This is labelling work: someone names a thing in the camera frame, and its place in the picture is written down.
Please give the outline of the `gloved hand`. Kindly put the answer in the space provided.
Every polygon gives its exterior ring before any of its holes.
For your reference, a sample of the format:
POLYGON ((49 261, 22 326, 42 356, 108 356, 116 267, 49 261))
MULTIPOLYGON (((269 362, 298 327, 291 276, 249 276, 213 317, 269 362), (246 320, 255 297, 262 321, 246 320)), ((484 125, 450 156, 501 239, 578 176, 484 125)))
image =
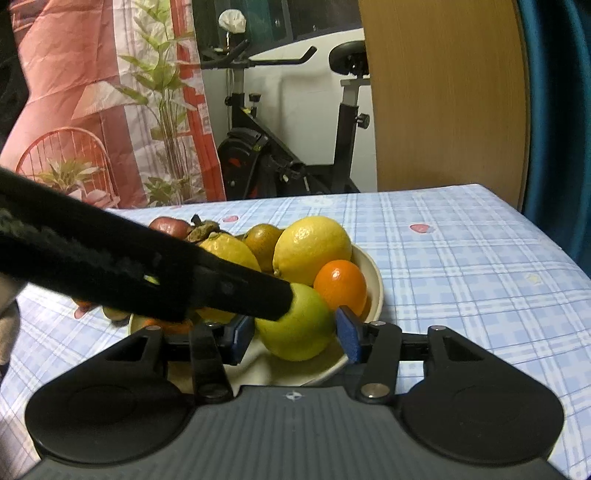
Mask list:
POLYGON ((17 297, 25 286, 6 275, 0 278, 0 382, 10 365, 11 354, 20 333, 20 311, 17 297))

